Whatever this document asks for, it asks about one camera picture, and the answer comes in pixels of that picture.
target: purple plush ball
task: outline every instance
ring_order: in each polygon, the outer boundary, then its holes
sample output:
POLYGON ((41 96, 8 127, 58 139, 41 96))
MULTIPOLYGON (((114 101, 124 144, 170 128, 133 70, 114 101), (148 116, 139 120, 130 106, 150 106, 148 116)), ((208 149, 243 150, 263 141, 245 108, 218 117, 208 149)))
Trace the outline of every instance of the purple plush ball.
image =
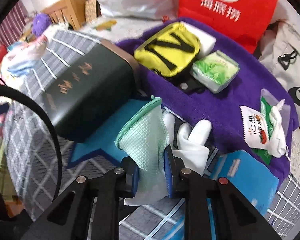
POLYGON ((39 37, 51 24, 49 16, 45 13, 37 14, 33 19, 32 33, 39 37))

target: wooden headboard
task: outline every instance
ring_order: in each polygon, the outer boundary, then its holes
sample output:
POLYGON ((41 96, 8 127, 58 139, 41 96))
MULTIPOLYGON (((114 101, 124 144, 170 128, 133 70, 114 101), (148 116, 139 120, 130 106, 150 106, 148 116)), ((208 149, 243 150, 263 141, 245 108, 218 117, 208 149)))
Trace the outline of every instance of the wooden headboard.
POLYGON ((75 30, 79 30, 86 22, 85 1, 87 0, 60 0, 42 12, 49 15, 53 23, 69 22, 75 30))

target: curtain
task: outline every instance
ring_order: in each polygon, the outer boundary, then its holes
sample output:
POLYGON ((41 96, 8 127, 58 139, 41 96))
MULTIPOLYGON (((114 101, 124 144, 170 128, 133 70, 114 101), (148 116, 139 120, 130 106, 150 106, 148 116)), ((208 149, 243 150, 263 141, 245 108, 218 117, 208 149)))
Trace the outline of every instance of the curtain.
POLYGON ((0 25, 0 46, 3 44, 8 47, 18 41, 25 26, 26 14, 23 3, 16 3, 0 25))

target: purple towel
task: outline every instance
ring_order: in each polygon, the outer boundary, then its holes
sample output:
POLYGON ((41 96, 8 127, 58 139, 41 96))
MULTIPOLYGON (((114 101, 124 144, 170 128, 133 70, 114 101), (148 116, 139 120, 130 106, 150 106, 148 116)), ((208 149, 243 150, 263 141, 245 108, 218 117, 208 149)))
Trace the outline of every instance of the purple towel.
MULTIPOLYGON (((161 97, 165 106, 192 126, 201 119, 209 120, 212 123, 211 138, 213 143, 222 152, 230 153, 243 149, 264 164, 262 159, 253 153, 244 141, 239 106, 248 106, 259 111, 261 89, 265 88, 278 100, 285 99, 285 103, 291 106, 290 124, 286 139, 290 155, 292 131, 299 127, 299 122, 293 100, 280 83, 253 55, 230 38, 189 18, 179 18, 178 21, 187 22, 217 38, 213 51, 221 50, 238 62, 240 66, 238 75, 227 88, 218 94, 212 94, 206 89, 202 94, 186 95, 161 76, 142 67, 142 89, 148 95, 161 97)), ((170 23, 167 22, 163 26, 145 32, 139 39, 122 41, 118 43, 118 46, 133 55, 138 46, 170 23)), ((278 177, 279 186, 290 171, 290 163, 285 156, 273 157, 270 164, 266 166, 278 177)))

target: yellow pouch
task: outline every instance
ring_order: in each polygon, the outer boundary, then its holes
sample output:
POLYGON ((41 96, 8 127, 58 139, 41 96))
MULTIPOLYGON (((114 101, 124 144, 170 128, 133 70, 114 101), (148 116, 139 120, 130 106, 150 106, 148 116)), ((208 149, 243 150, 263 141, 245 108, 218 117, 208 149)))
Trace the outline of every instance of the yellow pouch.
POLYGON ((135 59, 163 77, 173 77, 196 59, 200 40, 175 22, 153 35, 134 52, 135 59))

